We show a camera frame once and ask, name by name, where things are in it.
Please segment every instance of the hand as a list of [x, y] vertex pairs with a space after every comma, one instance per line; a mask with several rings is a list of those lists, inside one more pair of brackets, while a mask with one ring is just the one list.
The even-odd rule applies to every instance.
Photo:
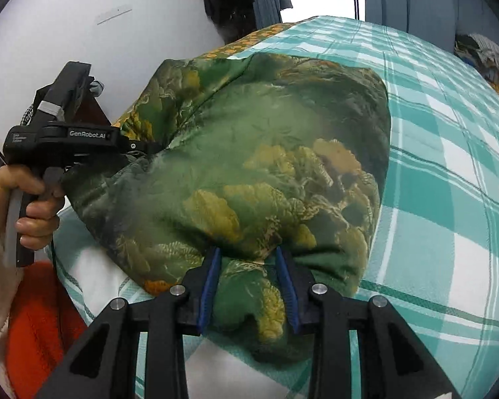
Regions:
[[[45, 192], [44, 182], [35, 177], [31, 171], [22, 165], [3, 166], [0, 168], [0, 235], [6, 229], [9, 196], [13, 189], [41, 195]], [[39, 250], [52, 241], [54, 231], [59, 227], [57, 212], [65, 204], [65, 194], [60, 186], [52, 188], [50, 196], [28, 204], [27, 217], [21, 217], [15, 227], [22, 234], [20, 243], [32, 250]]]

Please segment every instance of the green floral quilt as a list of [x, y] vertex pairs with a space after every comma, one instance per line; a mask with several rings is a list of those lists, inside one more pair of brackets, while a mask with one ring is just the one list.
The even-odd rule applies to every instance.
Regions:
[[285, 245], [353, 296], [389, 162], [390, 113], [370, 69], [277, 54], [165, 61], [119, 119], [153, 157], [95, 157], [66, 174], [74, 210], [150, 294], [221, 247], [213, 328], [256, 358], [310, 356], [287, 326], [273, 268]]

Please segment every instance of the black gripper frame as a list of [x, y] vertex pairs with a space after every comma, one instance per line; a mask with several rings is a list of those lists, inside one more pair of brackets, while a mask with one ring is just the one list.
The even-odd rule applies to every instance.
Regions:
[[113, 299], [72, 345], [36, 399], [133, 399], [139, 335], [148, 332], [145, 399], [188, 399], [183, 334], [200, 335], [210, 320], [220, 272], [213, 248], [169, 292], [128, 304]]
[[294, 332], [314, 334], [307, 399], [351, 398], [350, 330], [357, 331], [359, 341], [362, 399], [435, 399], [447, 393], [460, 399], [387, 298], [365, 302], [342, 297], [316, 284], [310, 270], [296, 264], [284, 248], [277, 250], [275, 265]]

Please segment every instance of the cable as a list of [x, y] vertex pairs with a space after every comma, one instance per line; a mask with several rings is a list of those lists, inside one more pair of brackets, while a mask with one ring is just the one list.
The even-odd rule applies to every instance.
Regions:
[[33, 117], [33, 103], [26, 110], [24, 115], [22, 116], [22, 120], [20, 121], [20, 126], [27, 126], [30, 124], [31, 118]]
[[67, 353], [67, 350], [65, 349], [65, 342], [63, 340], [63, 331], [61, 328], [61, 305], [60, 305], [60, 298], [59, 298], [59, 286], [60, 286], [60, 281], [59, 277], [57, 276], [57, 260], [56, 260], [56, 254], [55, 254], [55, 246], [54, 246], [54, 240], [50, 242], [50, 249], [52, 252], [52, 265], [54, 266], [54, 280], [55, 282], [55, 288], [56, 288], [56, 303], [57, 303], [57, 331], [59, 334], [59, 340], [61, 342], [61, 347], [63, 348], [63, 354]]

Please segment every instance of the bed sheet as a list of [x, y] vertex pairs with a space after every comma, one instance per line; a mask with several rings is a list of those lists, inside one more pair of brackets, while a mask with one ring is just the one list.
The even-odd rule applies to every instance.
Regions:
[[[462, 61], [391, 28], [317, 17], [229, 58], [256, 52], [369, 67], [392, 116], [390, 165], [357, 298], [385, 295], [464, 399], [499, 376], [499, 96]], [[59, 276], [89, 324], [114, 297], [150, 298], [94, 243], [71, 209], [55, 235]], [[190, 397], [304, 397], [310, 363], [278, 370], [220, 334], [185, 337]], [[351, 337], [353, 397], [360, 397]], [[137, 366], [144, 393], [145, 335]]]

